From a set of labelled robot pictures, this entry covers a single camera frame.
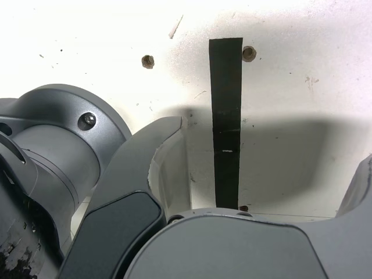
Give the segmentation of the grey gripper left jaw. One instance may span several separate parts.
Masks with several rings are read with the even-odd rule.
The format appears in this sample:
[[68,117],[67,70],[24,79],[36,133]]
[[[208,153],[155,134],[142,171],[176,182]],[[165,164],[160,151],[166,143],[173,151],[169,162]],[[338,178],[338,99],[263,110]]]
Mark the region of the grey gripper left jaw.
[[180,116],[158,119],[127,140],[97,184],[59,278],[121,278],[141,247],[190,210],[185,131]]

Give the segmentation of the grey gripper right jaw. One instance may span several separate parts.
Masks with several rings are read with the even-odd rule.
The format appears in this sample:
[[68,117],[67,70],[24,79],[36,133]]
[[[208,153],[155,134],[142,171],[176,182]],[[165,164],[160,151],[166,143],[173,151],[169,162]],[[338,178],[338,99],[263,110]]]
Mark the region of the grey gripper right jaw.
[[275,223],[193,215],[167,226],[125,278],[370,278],[371,158],[363,160],[333,219]]

